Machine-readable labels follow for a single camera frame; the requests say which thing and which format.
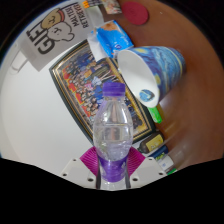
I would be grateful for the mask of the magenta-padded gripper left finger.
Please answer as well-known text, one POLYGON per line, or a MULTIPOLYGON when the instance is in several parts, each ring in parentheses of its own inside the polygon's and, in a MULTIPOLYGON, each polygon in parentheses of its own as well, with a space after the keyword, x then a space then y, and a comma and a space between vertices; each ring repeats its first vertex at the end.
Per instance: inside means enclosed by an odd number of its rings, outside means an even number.
POLYGON ((80 158, 72 158, 60 176, 84 188, 100 188, 100 171, 94 147, 88 149, 80 158))

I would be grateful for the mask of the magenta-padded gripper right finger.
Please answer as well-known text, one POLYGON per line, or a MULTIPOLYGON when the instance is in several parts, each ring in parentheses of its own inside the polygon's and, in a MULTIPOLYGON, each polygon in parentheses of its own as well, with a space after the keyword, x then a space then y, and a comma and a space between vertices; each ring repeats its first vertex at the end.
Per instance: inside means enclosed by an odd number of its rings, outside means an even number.
POLYGON ((128 188, 134 189, 157 181, 166 173, 153 157, 145 157, 131 147, 127 158, 127 175, 128 188))

